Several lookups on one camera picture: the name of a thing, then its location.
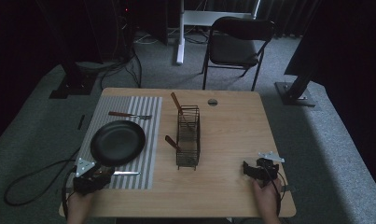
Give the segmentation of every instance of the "striped mat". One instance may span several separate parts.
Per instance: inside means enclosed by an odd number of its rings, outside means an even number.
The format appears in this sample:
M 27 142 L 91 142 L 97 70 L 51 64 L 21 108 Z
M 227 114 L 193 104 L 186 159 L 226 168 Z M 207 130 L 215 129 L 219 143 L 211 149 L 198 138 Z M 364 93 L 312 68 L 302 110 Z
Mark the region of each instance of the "striped mat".
M 155 165 L 157 139 L 160 125 L 161 97 L 149 96 L 102 96 L 94 111 L 91 124 L 77 155 L 86 161 L 94 161 L 91 156 L 91 139 L 106 123 L 115 120 L 130 120 L 142 127 L 146 134 L 143 151 L 133 161 L 116 167 L 117 171 L 141 172 L 135 176 L 112 176 L 108 189 L 151 189 Z M 152 115 L 152 119 L 122 118 L 109 116 L 109 111 L 118 111 L 135 115 Z

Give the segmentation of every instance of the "black cable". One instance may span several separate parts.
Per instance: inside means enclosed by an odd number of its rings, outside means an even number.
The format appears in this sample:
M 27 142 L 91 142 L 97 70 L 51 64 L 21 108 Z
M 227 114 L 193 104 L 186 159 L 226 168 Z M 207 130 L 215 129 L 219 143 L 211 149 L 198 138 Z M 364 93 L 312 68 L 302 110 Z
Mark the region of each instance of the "black cable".
M 69 198 L 71 198 L 71 196 L 72 196 L 73 194 L 75 194 L 75 191 L 72 191 L 72 193 L 68 194 L 68 198 L 66 198 L 66 201 L 69 201 Z
M 283 183 L 284 183 L 284 185 L 283 185 L 284 192 L 283 192 L 283 196 L 281 196 L 281 201 L 282 201 L 282 200 L 284 199 L 285 192 L 286 192 L 286 182 L 285 182 L 285 179 L 284 179 L 284 177 L 281 175 L 280 172 L 278 172 L 278 175 L 281 176 L 281 178 L 283 179 Z
M 110 67 L 104 72 L 104 74 L 102 75 L 101 80 L 100 80 L 100 88 L 101 88 L 101 91 L 104 90 L 104 85 L 103 85 L 104 79 L 105 79 L 106 77 L 111 77 L 111 76 L 117 74 L 121 69 L 125 68 L 126 65 L 127 65 L 126 63 L 118 62 L 118 63 L 115 63 L 115 64 L 113 64 L 112 66 L 110 66 Z
M 279 215 L 280 215 L 280 212 L 281 212 L 281 194 L 280 194 L 280 192 L 278 191 L 277 187 L 275 186 L 275 183 L 274 183 L 274 181 L 272 180 L 272 176 L 270 175 L 269 171 L 267 170 L 266 165 L 264 165 L 263 168 L 264 168 L 264 170 L 266 171 L 266 173 L 267 173 L 267 175 L 268 175 L 270 181 L 272 182 L 272 186 L 274 187 L 275 192 L 277 193 L 277 199 L 276 199 L 276 201 L 277 201 L 277 216 L 279 216 Z
M 37 200 L 38 198 L 40 198 L 42 195 L 44 195 L 51 187 L 51 185 L 54 184 L 55 180 L 59 177 L 59 175 L 61 174 L 61 172 L 63 171 L 63 169 L 65 169 L 66 165 L 68 164 L 68 162 L 70 161 L 75 161 L 75 160 L 72 160 L 72 158 L 75 156 L 75 154 L 77 154 L 77 152 L 80 150 L 80 148 L 78 148 L 72 155 L 71 157 L 69 157 L 68 160 L 63 160 L 63 161 L 56 161 L 44 168 L 41 168 L 37 171 L 34 171 L 34 172 L 31 172 L 30 174 L 27 174 L 27 175 L 22 175 L 20 176 L 19 178 L 15 179 L 14 181 L 12 181 L 8 186 L 7 186 L 7 189 L 5 190 L 5 193 L 4 193 L 4 202 L 10 206 L 22 206 L 22 205 L 26 205 L 28 203 L 32 203 L 34 202 L 35 200 Z M 30 199 L 30 200 L 27 200 L 23 203 L 14 203 L 12 202 L 8 197 L 7 195 L 9 194 L 11 188 L 16 185 L 17 183 L 19 183 L 20 181 L 22 181 L 23 179 L 25 179 L 26 177 L 29 177 L 29 176 L 32 176 L 32 175 L 36 175 L 44 170 L 47 170 L 48 168 L 54 166 L 54 165 L 57 165 L 57 164 L 60 164 L 60 163 L 64 163 L 63 167 L 59 170 L 59 172 L 53 177 L 53 179 L 50 181 L 50 183 L 45 187 L 45 189 L 43 189 L 40 193 L 38 193 L 36 196 L 34 196 L 33 199 Z
M 141 60 L 139 60 L 138 55 L 136 54 L 134 48 L 132 48 L 132 53 L 134 55 L 133 58 L 135 58 L 137 60 L 137 62 L 138 62 L 138 66 L 139 66 L 139 80 L 137 79 L 136 74 L 133 71 L 133 64 L 132 64 L 132 72 L 133 72 L 133 74 L 131 74 L 131 75 L 132 75 L 132 78 L 134 79 L 135 83 L 138 85 L 138 88 L 141 88 L 141 82 L 142 82 L 142 65 L 141 65 Z
M 64 181 L 63 181 L 63 188 L 62 188 L 62 204 L 63 204 L 63 212 L 64 212 L 64 216 L 65 216 L 65 219 L 68 219 L 68 205 L 66 204 L 66 202 L 68 201 L 69 197 L 74 193 L 71 193 L 69 196 L 68 196 L 68 199 L 66 198 L 66 183 L 68 182 L 68 178 L 69 176 L 73 173 L 73 172 L 76 172 L 77 171 L 77 167 L 74 166 L 71 168 L 71 170 L 69 170 L 69 172 L 65 175 L 65 178 L 64 178 Z
M 204 41 L 195 40 L 195 39 L 189 38 L 188 37 L 189 35 L 201 35 L 201 36 L 205 37 L 205 40 Z M 205 45 L 205 44 L 208 44 L 209 37 L 204 32 L 199 32 L 197 34 L 188 34 L 188 35 L 185 35 L 185 39 L 187 40 L 187 42 L 192 43 L 192 44 L 204 44 Z
M 137 75 L 135 74 L 134 72 L 134 62 L 132 61 L 132 71 L 130 71 L 127 66 L 124 67 L 124 69 L 126 70 L 126 72 L 128 72 L 131 76 L 132 76 L 132 79 L 134 80 L 134 82 L 138 85 L 138 88 L 141 87 L 141 84 L 139 83 L 138 79 L 137 79 Z
M 78 64 L 77 67 L 79 68 L 80 72 L 84 73 L 85 75 L 87 75 L 89 77 L 97 77 L 98 78 L 99 73 L 102 73 L 104 71 L 115 70 L 115 68 L 117 68 L 117 66 L 115 66 L 115 64 L 118 64 L 118 63 L 113 63 L 113 64 L 109 64 L 108 66 L 98 67 L 98 68 L 85 67 L 85 66 L 80 65 L 80 64 Z
M 120 30 L 119 30 L 119 20 L 118 20 L 118 13 L 116 11 L 116 7 L 115 7 L 115 3 L 114 1 L 111 1 L 112 3 L 112 8 L 114 9 L 114 15 L 115 15 L 115 22 L 116 22 L 116 32 L 117 32 L 117 35 L 116 35 L 116 44 L 115 44 L 115 48 L 114 48 L 114 51 L 112 53 L 112 58 L 113 59 L 115 57 L 115 53 L 116 53 L 116 50 L 118 49 L 118 38 L 119 38 L 119 34 L 120 34 Z

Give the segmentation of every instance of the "dark background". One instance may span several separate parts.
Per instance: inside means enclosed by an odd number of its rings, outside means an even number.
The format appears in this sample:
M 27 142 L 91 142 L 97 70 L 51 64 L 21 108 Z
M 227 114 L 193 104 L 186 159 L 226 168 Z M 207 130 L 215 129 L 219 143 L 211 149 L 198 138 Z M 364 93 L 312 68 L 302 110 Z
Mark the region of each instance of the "dark background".
M 169 26 L 178 24 L 176 2 L 167 5 L 168 18 L 160 13 Z M 114 45 L 98 44 L 107 29 L 92 30 L 83 0 L 47 3 L 76 62 L 112 59 Z M 60 63 L 55 47 L 36 1 L 0 1 L 0 135 L 40 78 Z M 376 0 L 323 0 L 286 73 L 313 75 L 325 86 L 376 181 Z

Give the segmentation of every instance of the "chair leg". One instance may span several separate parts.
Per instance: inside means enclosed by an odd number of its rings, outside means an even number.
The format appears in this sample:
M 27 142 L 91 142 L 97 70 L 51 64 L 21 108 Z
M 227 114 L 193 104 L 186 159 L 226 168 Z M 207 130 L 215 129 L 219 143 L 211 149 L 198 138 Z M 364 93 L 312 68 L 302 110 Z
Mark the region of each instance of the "chair leg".
M 257 85 L 258 75 L 259 75 L 260 66 L 261 66 L 261 59 L 262 58 L 260 58 L 259 63 L 258 63 L 258 67 L 257 67 L 257 71 L 255 73 L 254 83 L 252 83 L 251 91 L 254 91 L 255 90 L 255 86 Z
M 208 50 L 205 52 L 205 57 L 204 57 L 204 62 L 202 63 L 202 73 L 204 73 L 204 67 L 205 65 L 207 64 L 207 67 L 208 67 Z
M 247 69 L 245 69 L 245 71 L 243 72 L 243 74 L 242 75 L 240 75 L 239 77 L 244 77 L 245 76 L 245 74 L 248 72 L 248 70 L 250 69 L 251 67 L 248 67 Z
M 205 58 L 204 58 L 204 63 L 202 64 L 202 73 L 204 73 L 204 78 L 202 80 L 202 89 L 205 90 L 205 84 L 207 82 L 207 73 L 208 73 L 208 63 L 210 61 L 209 57 L 209 51 L 205 52 Z
M 205 90 L 205 84 L 207 82 L 208 64 L 204 68 L 204 78 L 202 80 L 202 89 Z

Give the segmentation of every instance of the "metal utensil holder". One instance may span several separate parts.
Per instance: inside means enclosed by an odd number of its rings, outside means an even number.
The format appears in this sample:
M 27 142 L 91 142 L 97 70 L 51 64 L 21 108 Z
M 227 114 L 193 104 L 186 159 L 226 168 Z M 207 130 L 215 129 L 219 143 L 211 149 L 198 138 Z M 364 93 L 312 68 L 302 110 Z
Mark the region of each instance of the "metal utensil holder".
M 181 105 L 178 111 L 176 143 L 181 150 L 176 152 L 176 165 L 194 167 L 200 159 L 200 110 L 196 105 Z

